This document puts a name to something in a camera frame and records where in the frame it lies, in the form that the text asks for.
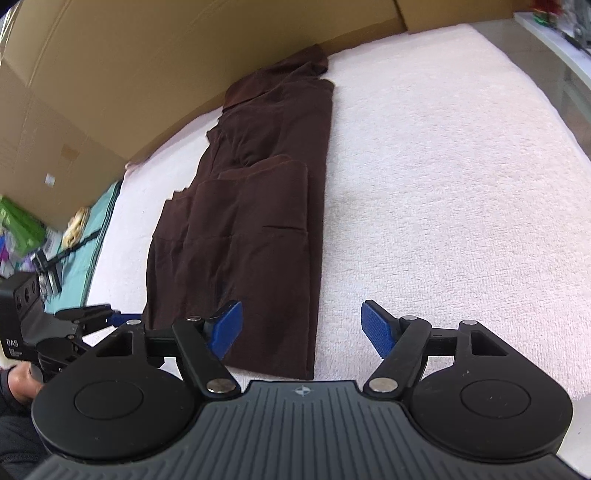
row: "green package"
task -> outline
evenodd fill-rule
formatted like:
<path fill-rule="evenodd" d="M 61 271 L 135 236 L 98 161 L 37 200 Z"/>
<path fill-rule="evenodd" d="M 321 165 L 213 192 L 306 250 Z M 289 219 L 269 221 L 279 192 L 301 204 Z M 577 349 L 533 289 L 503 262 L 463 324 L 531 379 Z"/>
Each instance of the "green package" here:
<path fill-rule="evenodd" d="M 45 228 L 39 220 L 2 195 L 0 223 L 14 237 L 15 252 L 21 257 L 39 248 L 45 240 Z"/>

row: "ribbed grip surface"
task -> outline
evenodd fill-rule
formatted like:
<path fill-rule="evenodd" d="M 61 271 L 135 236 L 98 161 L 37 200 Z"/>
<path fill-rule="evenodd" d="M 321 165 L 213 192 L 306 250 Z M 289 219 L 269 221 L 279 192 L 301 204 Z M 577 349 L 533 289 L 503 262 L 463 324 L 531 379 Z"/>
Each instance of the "ribbed grip surface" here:
<path fill-rule="evenodd" d="M 52 456 L 29 480 L 580 478 L 554 456 L 517 465 L 458 459 L 419 435 L 398 404 L 369 400 L 353 382 L 253 382 L 242 397 L 207 405 L 151 458 L 84 465 Z"/>

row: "gray floor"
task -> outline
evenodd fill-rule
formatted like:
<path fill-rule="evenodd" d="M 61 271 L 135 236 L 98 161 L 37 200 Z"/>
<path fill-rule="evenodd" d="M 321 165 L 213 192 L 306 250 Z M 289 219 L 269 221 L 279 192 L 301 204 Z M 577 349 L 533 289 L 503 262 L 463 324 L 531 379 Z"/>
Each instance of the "gray floor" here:
<path fill-rule="evenodd" d="M 550 102 L 558 107 L 558 76 L 562 61 L 548 47 L 513 19 L 480 22 L 473 24 L 473 27 L 526 72 Z M 573 78 L 580 91 L 586 92 L 591 100 L 591 92 L 579 79 Z M 568 97 L 558 112 L 583 151 L 591 158 L 591 125 Z"/>

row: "human hand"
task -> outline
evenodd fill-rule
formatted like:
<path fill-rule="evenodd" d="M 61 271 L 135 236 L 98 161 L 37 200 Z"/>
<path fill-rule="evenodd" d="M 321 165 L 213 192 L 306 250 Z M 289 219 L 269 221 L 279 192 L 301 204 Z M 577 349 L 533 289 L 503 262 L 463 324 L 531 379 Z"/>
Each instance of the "human hand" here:
<path fill-rule="evenodd" d="M 17 402 L 27 405 L 35 399 L 43 384 L 31 376 L 31 364 L 21 362 L 8 373 L 8 388 Z"/>

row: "brown garment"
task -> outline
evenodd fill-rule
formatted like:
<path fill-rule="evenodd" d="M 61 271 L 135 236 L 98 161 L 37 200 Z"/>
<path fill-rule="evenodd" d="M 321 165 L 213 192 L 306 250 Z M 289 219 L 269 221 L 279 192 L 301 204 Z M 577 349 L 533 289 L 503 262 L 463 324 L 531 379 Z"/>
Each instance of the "brown garment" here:
<path fill-rule="evenodd" d="M 148 254 L 151 328 L 243 304 L 224 362 L 314 376 L 333 84 L 307 48 L 232 85 L 189 186 L 166 201 Z"/>

